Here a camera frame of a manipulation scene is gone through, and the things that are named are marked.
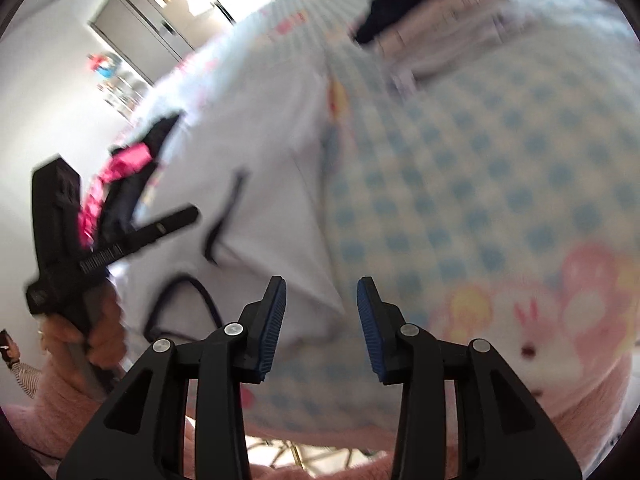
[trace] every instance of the fingers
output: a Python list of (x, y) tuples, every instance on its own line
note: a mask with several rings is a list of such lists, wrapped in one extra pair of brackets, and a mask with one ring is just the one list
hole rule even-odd
[(124, 339), (124, 329), (120, 324), (121, 317), (122, 310), (115, 298), (106, 298), (102, 303), (102, 317), (89, 334), (89, 346), (98, 348), (114, 338)]
[(52, 340), (65, 343), (81, 343), (84, 340), (82, 333), (69, 320), (59, 314), (47, 317), (41, 330), (47, 347)]
[(100, 368), (115, 368), (127, 353), (124, 338), (114, 339), (108, 344), (92, 348), (87, 354), (87, 359), (93, 365)]
[(124, 344), (125, 330), (120, 324), (122, 309), (117, 303), (113, 287), (108, 287), (102, 301), (102, 317), (89, 335), (91, 349), (87, 359), (100, 368), (114, 368), (127, 353)]

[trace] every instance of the pink sleeve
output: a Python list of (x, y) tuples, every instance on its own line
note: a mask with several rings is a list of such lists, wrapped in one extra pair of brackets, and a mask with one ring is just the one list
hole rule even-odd
[(66, 455), (97, 409), (98, 403), (63, 381), (50, 362), (42, 371), (32, 406), (2, 407), (21, 441), (57, 458)]

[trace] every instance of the clothes pile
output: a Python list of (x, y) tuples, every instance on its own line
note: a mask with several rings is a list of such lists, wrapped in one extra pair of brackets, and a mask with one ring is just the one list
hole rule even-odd
[(402, 94), (519, 36), (532, 16), (509, 0), (373, 0), (353, 39), (372, 46)]
[(324, 55), (310, 52), (203, 108), (137, 218), (192, 203), (200, 222), (129, 260), (116, 280), (133, 332), (204, 338), (277, 274), (293, 305), (281, 342), (331, 333), (342, 302), (318, 214), (327, 95)]
[(158, 168), (160, 150), (179, 117), (162, 118), (129, 146), (111, 150), (111, 158), (94, 178), (78, 217), (82, 245), (113, 242), (133, 230), (138, 200)]

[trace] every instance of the white wall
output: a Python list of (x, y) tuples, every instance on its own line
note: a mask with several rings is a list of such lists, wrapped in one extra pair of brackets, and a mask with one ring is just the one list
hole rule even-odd
[[(33, 365), (44, 357), (22, 292), (36, 271), (31, 170), (60, 153), (86, 183), (126, 126), (87, 68), (86, 56), (102, 46), (85, 23), (102, 1), (59, 0), (0, 41), (0, 329)], [(0, 363), (0, 402), (27, 400)]]

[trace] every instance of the striped shirt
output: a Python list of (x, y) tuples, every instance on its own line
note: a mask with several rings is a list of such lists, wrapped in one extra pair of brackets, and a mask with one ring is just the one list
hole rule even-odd
[(11, 372), (15, 376), (22, 390), (33, 399), (40, 382), (41, 371), (23, 362), (16, 362), (11, 366)]

